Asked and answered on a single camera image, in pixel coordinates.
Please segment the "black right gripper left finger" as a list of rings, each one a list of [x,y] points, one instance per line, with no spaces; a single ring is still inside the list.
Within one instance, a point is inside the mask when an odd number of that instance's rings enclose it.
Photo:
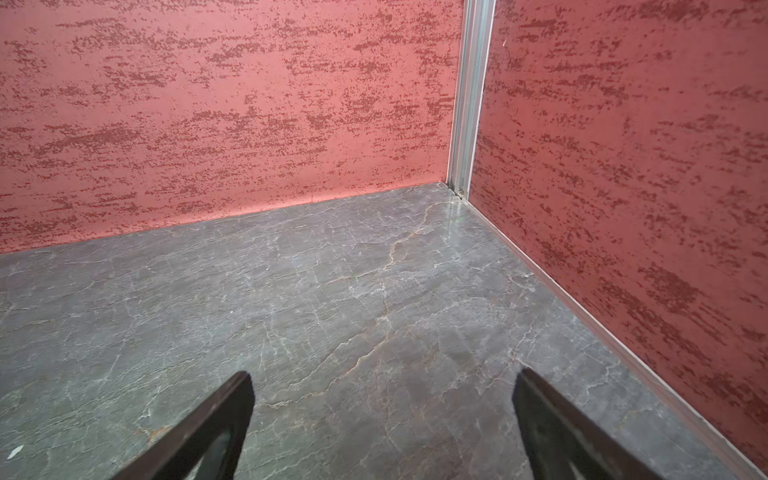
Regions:
[[[232,479],[255,395],[251,376],[238,371],[116,479]]]

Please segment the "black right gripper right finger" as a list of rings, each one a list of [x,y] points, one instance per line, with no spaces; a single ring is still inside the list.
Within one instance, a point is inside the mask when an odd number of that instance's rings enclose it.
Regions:
[[[512,403],[536,479],[659,477],[534,370],[518,373]]]

